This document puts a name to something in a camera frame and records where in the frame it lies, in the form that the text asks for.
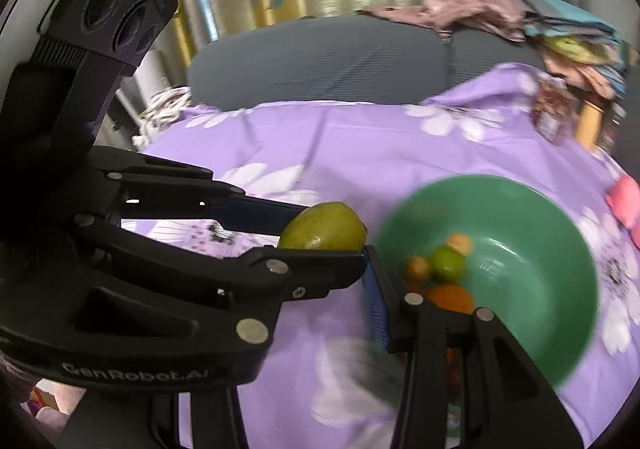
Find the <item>pink cloth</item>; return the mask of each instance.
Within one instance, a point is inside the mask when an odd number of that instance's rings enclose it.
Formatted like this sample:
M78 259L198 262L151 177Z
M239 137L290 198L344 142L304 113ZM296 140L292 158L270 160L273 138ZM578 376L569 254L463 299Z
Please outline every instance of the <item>pink cloth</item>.
M539 45L537 48L540 57L545 61L547 72L563 75L567 84L576 86L586 92L596 92L598 95L608 99L615 98L616 92L611 83L593 66L572 61L569 57L565 57L543 45Z
M27 402L31 390L36 387L39 377L25 373L4 359L0 359L0 379L4 378L9 389L20 403Z
M629 175L623 175L604 197L612 214L627 229L636 225L640 211L640 188Z
M451 25L459 22L510 41L522 42L526 9L521 0L424 0L418 6L366 6L360 12L433 28L444 41L449 39Z

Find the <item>gray sofa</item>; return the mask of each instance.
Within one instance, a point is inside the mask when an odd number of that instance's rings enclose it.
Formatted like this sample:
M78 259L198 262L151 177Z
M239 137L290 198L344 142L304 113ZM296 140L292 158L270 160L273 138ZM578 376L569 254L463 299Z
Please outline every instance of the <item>gray sofa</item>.
M496 64L544 69L534 48L460 27L444 45L424 28L365 15L302 18L216 41L194 58L193 97L223 110L276 100L418 103ZM629 75L628 118L616 157L640 180L640 70Z

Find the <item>lime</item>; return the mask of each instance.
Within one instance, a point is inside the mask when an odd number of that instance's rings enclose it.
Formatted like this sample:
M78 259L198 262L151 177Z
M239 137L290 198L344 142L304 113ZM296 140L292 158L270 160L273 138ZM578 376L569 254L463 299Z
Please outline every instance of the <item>lime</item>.
M342 202L309 207L293 218L280 235L279 249L361 251L367 229L358 215Z
M459 283L466 275L466 258L452 247L440 245L430 260L436 278L444 283Z

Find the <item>purple bedsheet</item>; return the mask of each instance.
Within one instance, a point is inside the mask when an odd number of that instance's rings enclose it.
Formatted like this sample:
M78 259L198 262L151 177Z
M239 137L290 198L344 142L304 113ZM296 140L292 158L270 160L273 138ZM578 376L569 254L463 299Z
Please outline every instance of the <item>purple bedsheet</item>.
M640 375L637 252L603 200L620 168L571 139L553 146L532 128L527 109L538 74L502 64L420 106L279 102L190 110L145 153L205 166L256 196L344 201L370 238L402 199L438 178L499 175L546 194L577 223L597 267L615 255L624 270L615 284L601 271L597 329L558 389L588 446ZM123 225L218 256L276 241L233 235L210 220ZM251 448L388 448L402 368L370 338L360 283L322 300L285 303L258 379L239 389Z

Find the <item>blue gripper pad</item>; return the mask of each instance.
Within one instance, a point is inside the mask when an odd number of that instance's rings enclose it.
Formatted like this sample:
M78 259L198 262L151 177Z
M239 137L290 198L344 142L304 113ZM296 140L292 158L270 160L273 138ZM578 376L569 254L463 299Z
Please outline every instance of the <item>blue gripper pad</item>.
M369 315L373 326L373 333L376 340L388 349L388 316L386 313L385 300L382 297L382 290L378 284L378 279L373 270L371 263L367 263L367 269L362 276L362 285L364 286L364 297L369 306Z

